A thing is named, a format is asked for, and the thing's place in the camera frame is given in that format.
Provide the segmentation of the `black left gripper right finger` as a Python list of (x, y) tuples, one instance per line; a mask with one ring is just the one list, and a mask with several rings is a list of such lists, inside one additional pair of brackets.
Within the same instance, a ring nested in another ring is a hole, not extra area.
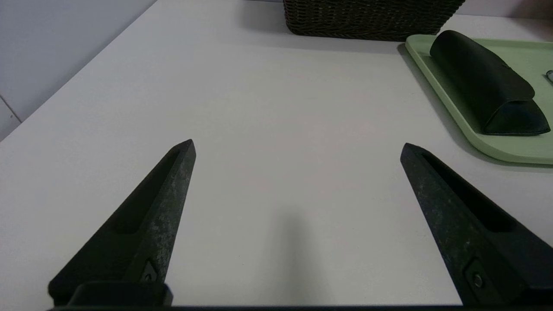
[(553, 250), (434, 154), (401, 165), (463, 305), (551, 305)]

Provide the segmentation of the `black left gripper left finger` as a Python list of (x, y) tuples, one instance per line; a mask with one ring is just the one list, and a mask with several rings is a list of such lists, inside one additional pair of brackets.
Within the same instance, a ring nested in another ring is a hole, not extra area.
[(196, 159), (172, 147), (49, 282), (54, 305), (171, 305), (165, 283)]

